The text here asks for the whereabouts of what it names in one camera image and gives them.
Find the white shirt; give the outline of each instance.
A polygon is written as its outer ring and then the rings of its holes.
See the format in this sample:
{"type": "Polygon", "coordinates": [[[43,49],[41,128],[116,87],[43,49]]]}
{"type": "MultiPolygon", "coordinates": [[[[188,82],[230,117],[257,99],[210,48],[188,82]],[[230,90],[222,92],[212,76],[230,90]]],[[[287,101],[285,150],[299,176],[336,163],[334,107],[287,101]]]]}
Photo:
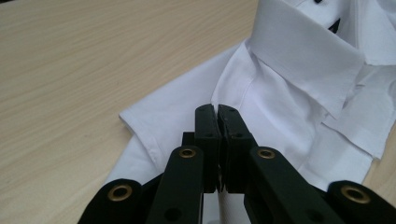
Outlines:
{"type": "MultiPolygon", "coordinates": [[[[392,16],[369,0],[293,2],[260,1],[250,39],[122,111],[134,137],[107,182],[144,184],[161,173],[194,130],[195,108],[208,103],[238,109],[258,144],[281,151],[312,185],[361,182],[396,117],[392,16]],[[327,20],[309,13],[315,6],[332,8],[327,20]],[[327,27],[338,17],[334,35],[327,27]]],[[[219,212],[225,223],[249,223],[242,199],[221,193],[219,211],[217,195],[206,195],[204,223],[219,212]]]]}

